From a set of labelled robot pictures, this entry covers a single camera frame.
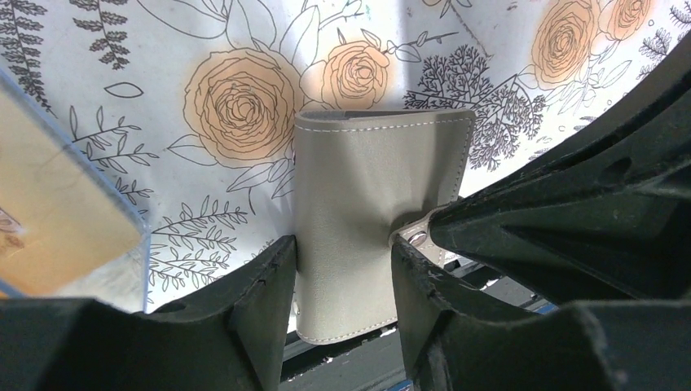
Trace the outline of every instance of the plastic container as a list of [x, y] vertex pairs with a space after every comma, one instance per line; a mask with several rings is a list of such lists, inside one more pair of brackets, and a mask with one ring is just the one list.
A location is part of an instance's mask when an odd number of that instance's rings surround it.
[[0, 72], [0, 297], [145, 310], [149, 229]]

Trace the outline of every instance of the wallet flap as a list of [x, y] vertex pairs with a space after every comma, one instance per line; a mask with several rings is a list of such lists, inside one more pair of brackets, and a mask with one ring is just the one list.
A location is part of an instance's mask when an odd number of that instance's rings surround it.
[[298, 114], [302, 339], [334, 343], [396, 320], [389, 237], [456, 199], [473, 119], [468, 110]]

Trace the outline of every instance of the floral tablecloth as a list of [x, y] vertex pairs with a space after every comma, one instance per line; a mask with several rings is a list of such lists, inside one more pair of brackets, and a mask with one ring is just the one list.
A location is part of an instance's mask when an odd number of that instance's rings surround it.
[[473, 109], [466, 196], [689, 29], [685, 0], [0, 0], [0, 69], [150, 224], [154, 310], [292, 232], [296, 112]]

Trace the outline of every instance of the metal rivet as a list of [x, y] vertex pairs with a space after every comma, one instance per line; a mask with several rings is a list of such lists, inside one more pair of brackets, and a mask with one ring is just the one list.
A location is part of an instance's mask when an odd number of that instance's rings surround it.
[[413, 247], [420, 247], [427, 240], [427, 232], [420, 231], [408, 240], [408, 243], [412, 244]]

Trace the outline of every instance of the rose drawing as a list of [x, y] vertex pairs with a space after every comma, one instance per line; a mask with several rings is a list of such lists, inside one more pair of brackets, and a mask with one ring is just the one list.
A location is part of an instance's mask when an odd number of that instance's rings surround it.
[[650, 0], [610, 0], [600, 14], [600, 30], [612, 41], [623, 41], [645, 22]]
[[281, 54], [237, 49], [199, 65], [183, 115], [220, 165], [242, 168], [271, 162], [288, 146], [304, 101], [300, 75]]
[[366, 41], [344, 43], [312, 64], [300, 86], [308, 98], [331, 108], [366, 109], [384, 96], [389, 59]]
[[588, 61], [598, 33], [597, 0], [556, 0], [544, 17], [533, 43], [531, 58], [542, 90], [574, 80]]

